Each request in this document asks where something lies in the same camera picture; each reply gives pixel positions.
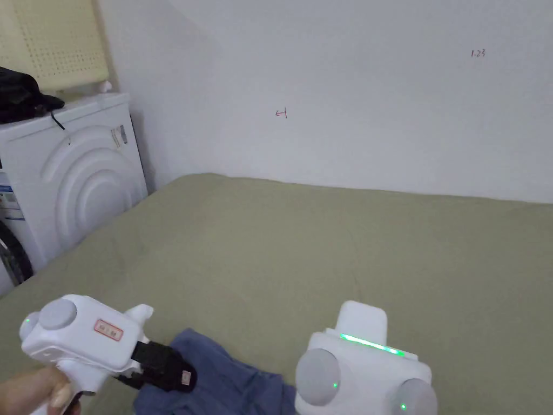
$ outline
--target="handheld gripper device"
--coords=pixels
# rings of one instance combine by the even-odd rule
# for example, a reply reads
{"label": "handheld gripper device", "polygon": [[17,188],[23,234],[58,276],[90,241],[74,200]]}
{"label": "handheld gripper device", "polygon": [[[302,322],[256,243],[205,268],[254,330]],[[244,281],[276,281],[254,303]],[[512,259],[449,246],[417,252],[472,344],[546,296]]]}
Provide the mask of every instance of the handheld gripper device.
{"label": "handheld gripper device", "polygon": [[[55,365],[71,381],[70,413],[81,395],[97,393],[108,376],[140,389],[145,383],[165,391],[191,392],[197,373],[174,349],[150,341],[144,322],[154,309],[141,304],[124,314],[84,295],[65,295],[31,313],[19,329],[30,357]],[[33,415],[46,415],[45,402]]]}

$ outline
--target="green light strip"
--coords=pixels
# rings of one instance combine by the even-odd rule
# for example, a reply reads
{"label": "green light strip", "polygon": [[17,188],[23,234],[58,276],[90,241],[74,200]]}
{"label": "green light strip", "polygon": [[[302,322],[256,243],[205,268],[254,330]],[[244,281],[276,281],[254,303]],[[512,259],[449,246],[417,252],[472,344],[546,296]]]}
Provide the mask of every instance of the green light strip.
{"label": "green light strip", "polygon": [[392,349],[391,347],[373,343],[372,341],[358,339],[357,337],[350,336],[349,334],[341,334],[340,337],[343,338],[344,340],[353,341],[355,343],[361,343],[361,344],[364,344],[365,346],[370,346],[378,350],[387,351],[388,353],[392,353],[393,355],[396,355],[396,356],[405,356],[405,353],[403,353],[401,350]]}

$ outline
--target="green bed sheet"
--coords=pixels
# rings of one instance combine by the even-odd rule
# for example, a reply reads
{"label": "green bed sheet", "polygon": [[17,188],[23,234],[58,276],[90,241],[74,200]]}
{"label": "green bed sheet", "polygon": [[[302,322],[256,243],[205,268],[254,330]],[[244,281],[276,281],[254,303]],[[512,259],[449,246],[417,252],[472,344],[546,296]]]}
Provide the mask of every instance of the green bed sheet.
{"label": "green bed sheet", "polygon": [[[430,365],[441,414],[553,407],[551,205],[183,177],[0,300],[0,380],[36,365],[22,319],[67,293],[150,304],[151,339],[193,327],[289,382],[354,299]],[[129,413],[134,396],[112,380],[87,412]]]}

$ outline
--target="pegboard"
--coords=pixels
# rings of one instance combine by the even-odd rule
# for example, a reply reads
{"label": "pegboard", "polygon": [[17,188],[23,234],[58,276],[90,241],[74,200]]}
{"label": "pegboard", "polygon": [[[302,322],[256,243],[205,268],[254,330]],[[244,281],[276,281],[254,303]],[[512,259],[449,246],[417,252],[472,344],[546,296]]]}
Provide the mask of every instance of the pegboard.
{"label": "pegboard", "polygon": [[47,91],[107,79],[92,0],[0,0],[0,66]]}

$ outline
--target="red label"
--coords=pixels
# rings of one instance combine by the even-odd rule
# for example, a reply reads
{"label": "red label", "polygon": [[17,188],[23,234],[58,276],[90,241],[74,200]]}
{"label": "red label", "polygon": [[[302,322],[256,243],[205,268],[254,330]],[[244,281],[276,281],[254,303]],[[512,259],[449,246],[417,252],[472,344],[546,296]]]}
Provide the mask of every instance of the red label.
{"label": "red label", "polygon": [[94,331],[97,331],[98,333],[103,334],[104,336],[115,341],[120,341],[121,337],[123,337],[123,330],[104,320],[98,320],[96,322]]}

